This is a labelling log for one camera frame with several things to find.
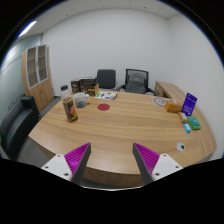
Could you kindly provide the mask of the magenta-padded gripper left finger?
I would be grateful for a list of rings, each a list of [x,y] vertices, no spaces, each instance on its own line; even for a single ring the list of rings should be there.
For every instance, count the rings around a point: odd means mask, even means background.
[[[66,155],[56,154],[42,169],[79,185],[91,154],[91,144],[86,143]]]

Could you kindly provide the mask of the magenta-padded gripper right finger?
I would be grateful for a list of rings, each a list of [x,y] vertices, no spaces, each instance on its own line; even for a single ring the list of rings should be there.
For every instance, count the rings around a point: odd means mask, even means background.
[[[138,143],[133,144],[132,152],[145,185],[182,169],[168,154],[158,154]]]

